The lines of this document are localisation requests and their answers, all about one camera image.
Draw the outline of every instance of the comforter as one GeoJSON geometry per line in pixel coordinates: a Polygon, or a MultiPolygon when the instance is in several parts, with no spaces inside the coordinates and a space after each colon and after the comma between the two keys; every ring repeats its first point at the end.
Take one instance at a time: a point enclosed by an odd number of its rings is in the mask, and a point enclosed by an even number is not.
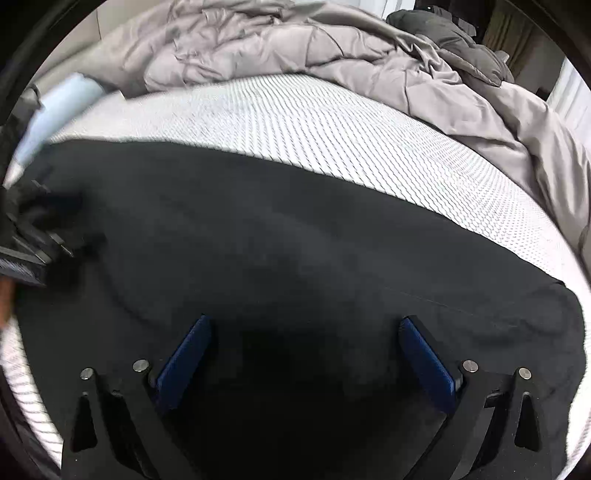
{"type": "Polygon", "coordinates": [[[126,96],[306,73],[385,103],[485,157],[554,219],[589,272],[589,153],[545,102],[454,71],[437,46],[352,7],[175,0],[122,25],[80,72],[126,96]]]}

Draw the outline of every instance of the white mattress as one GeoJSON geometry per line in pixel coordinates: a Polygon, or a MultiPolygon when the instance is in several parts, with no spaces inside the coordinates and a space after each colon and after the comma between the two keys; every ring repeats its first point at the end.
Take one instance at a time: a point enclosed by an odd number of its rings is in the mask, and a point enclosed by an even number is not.
{"type": "MultiPolygon", "coordinates": [[[[577,259],[542,208],[517,185],[457,141],[333,84],[282,75],[129,101],[113,94],[52,141],[71,138],[213,147],[379,190],[440,213],[564,281],[579,298],[586,325],[591,319],[591,290],[577,259]]],[[[59,463],[61,439],[35,393],[16,320],[3,335],[0,361],[33,431],[59,463]],[[21,384],[30,387],[26,393],[20,392],[21,384]]],[[[590,443],[590,414],[587,369],[571,406],[568,463],[559,478],[566,477],[590,443]]]]}

